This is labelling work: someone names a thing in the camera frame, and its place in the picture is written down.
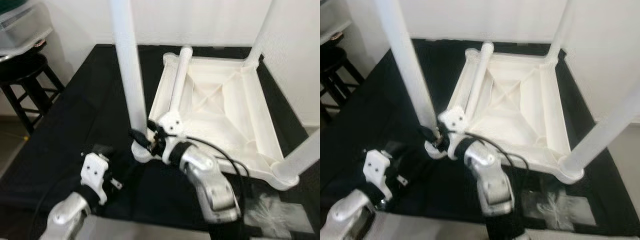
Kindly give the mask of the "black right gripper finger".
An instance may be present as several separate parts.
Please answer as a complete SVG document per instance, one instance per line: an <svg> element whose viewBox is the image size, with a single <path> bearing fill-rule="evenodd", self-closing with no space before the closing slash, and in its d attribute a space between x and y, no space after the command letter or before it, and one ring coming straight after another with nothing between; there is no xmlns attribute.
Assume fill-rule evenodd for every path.
<svg viewBox="0 0 640 240"><path fill-rule="evenodd" d="M128 135L130 135L130 137L134 140L134 142L138 144L138 146L141 146L142 149L150 151L150 146L152 143L149 141L149 139L146 137L146 135L143 132L131 128L128 131Z"/></svg>
<svg viewBox="0 0 640 240"><path fill-rule="evenodd" d="M432 131L432 129L428 128L427 126L420 125L419 133L423 136L423 139L429 144L434 144L437 141L437 136L434 134L434 131Z"/></svg>

